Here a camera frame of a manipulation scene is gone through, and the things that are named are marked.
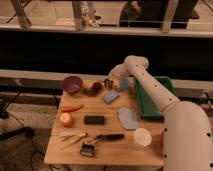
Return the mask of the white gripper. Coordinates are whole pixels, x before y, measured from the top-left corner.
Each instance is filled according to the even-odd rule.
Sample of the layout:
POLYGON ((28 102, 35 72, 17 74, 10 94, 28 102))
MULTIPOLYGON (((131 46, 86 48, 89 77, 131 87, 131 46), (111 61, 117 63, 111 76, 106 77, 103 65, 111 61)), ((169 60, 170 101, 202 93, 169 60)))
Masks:
POLYGON ((110 80, 114 80, 114 79, 118 79, 118 80, 121 80, 121 79, 125 79, 129 76, 129 73, 125 67, 124 64, 119 64, 119 65, 116 65, 110 72, 109 72, 109 75, 108 75, 108 78, 110 80))

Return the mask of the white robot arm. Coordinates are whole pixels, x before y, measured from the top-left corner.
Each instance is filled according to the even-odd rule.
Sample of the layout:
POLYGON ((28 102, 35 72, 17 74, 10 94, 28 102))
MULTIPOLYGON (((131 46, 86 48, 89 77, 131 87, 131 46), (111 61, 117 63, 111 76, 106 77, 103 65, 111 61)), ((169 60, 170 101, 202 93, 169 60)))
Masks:
POLYGON ((108 74, 109 79, 134 76, 164 116, 164 171, 213 171, 213 132, 206 112, 181 101, 147 71, 145 57, 129 55, 108 74))

